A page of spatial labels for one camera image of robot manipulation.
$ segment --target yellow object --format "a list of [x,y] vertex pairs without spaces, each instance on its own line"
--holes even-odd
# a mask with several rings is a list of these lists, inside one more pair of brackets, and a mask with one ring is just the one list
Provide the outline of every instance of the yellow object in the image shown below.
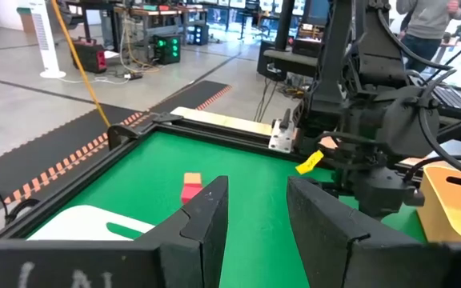
[[57,20],[60,22],[60,26],[62,27],[63,34],[65,35],[67,43],[69,43],[70,52],[74,56],[74,61],[76,62],[76,65],[79,68],[79,72],[81,73],[83,81],[85,82],[85,86],[88,89],[88,92],[90,93],[90,96],[92,97],[92,100],[94,100],[94,103],[97,106],[97,110],[99,111],[99,114],[101,114],[102,120],[104,121],[104,123],[106,123],[106,126],[109,127],[110,122],[108,121],[108,118],[104,114],[104,111],[102,110],[102,107],[99,104],[99,101],[95,97],[94,89],[92,89],[92,85],[90,84],[90,81],[88,80],[88,77],[86,76],[85,70],[83,69],[81,62],[79,61],[78,53],[76,52],[76,49],[74,48],[74,44],[72,44],[72,39],[70,39],[69,31],[65,27],[65,23],[63,22],[62,15],[60,14],[58,3],[56,2],[56,0],[53,0],[51,2],[53,3],[54,13],[56,14]]
[[185,173],[184,184],[202,184],[202,175],[200,173]]
[[461,242],[461,172],[448,167],[424,167],[417,212],[430,242]]
[[304,163],[296,166],[296,170],[300,174],[311,172],[316,166],[316,164],[318,164],[318,162],[321,161],[321,159],[323,159],[323,153],[320,150],[318,150],[314,152],[311,156],[309,156],[309,158]]
[[131,57],[131,59],[138,63],[139,65],[143,67],[145,66],[148,66],[148,67],[151,67],[152,69],[150,70],[145,70],[145,71],[135,71],[133,70],[133,72],[146,72],[146,73],[153,73],[153,72],[158,72],[159,71],[159,68],[158,67],[154,67],[152,66],[151,64],[148,64],[148,63],[144,63],[144,62],[140,62],[138,59],[136,59],[133,55],[133,51],[131,50],[131,43],[130,43],[130,37],[129,37],[129,34],[130,34],[130,31],[129,31],[129,27],[127,27],[127,25],[124,25],[124,32],[126,34],[126,40],[127,40],[127,50],[129,51],[129,56]]

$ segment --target black table frame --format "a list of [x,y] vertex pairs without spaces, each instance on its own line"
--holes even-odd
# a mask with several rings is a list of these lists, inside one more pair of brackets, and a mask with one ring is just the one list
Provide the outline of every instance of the black table frame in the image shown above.
[[[270,137],[263,134],[198,122],[174,115],[167,115],[167,117],[179,118],[179,120],[172,122],[152,122],[146,124],[146,126],[137,127],[137,130],[140,131],[137,138],[128,138],[122,144],[116,146],[104,158],[81,173],[73,182],[66,184],[36,205],[31,212],[24,214],[5,227],[0,231],[0,239],[27,237],[39,228],[44,221],[47,221],[47,219],[62,209],[70,200],[82,193],[92,182],[108,171],[118,161],[126,157],[134,148],[146,141],[155,132],[179,135],[292,162],[301,163],[307,158],[299,154],[285,154],[270,150],[268,148]],[[396,164],[395,168],[403,173],[410,169],[410,166]],[[413,180],[416,185],[420,184],[419,177],[414,177]]]
[[83,1],[66,1],[67,6],[76,6],[81,8],[82,18],[83,18],[83,28],[85,30],[85,38],[86,40],[91,40],[90,35],[90,26],[88,25],[88,17],[86,16],[86,12],[88,10],[105,10],[108,15],[110,16],[111,20],[111,37],[113,38],[113,51],[118,52],[119,46],[119,39],[118,39],[118,31],[119,28],[119,17],[114,12],[114,5],[120,3],[119,1],[109,1],[107,3],[100,2],[100,3],[92,3],[92,2],[83,2]]

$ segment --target gray floor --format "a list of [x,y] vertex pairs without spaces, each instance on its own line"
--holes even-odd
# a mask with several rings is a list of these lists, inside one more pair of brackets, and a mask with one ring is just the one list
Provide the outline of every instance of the gray floor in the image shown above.
[[[93,26],[91,30],[93,35],[100,35],[98,27]],[[71,33],[77,36],[81,31],[79,27]],[[91,104],[76,101],[90,99],[83,84],[40,78],[43,66],[36,43],[33,35],[0,29],[0,155],[94,109]],[[65,42],[59,41],[57,53],[60,69],[67,72],[66,79],[81,80],[72,66]],[[205,79],[231,85],[232,89],[207,107],[206,111],[252,120],[264,87],[264,78],[255,72],[258,54],[259,45],[254,41],[186,46],[179,64],[164,66],[158,73],[145,74],[142,79],[125,85],[98,82],[93,87],[100,102],[145,110],[226,62]],[[44,91],[64,94],[73,99],[53,96]],[[282,116],[286,108],[295,106],[296,102],[275,93],[263,122],[270,123],[273,118]],[[446,148],[461,153],[460,143],[447,143]]]

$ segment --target green felt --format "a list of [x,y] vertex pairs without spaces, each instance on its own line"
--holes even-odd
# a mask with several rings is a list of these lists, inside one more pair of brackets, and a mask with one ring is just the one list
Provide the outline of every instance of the green felt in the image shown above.
[[[157,225],[181,207],[184,173],[202,173],[203,184],[227,175],[229,224],[220,287],[308,287],[287,214],[287,177],[297,174],[295,166],[156,132],[64,209],[92,205]],[[331,171],[316,169],[307,176],[327,182]],[[354,199],[343,201],[357,206]],[[425,240],[413,208],[403,207],[385,223]]]

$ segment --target small wooden block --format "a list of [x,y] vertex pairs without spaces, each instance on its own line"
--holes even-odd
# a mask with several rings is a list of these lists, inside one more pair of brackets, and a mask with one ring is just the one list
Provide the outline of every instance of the small wooden block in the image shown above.
[[200,173],[185,173],[184,184],[199,184],[202,185],[202,175]]
[[201,190],[202,190],[202,186],[185,185],[182,188],[182,193],[181,193],[182,204],[184,205],[188,203]]

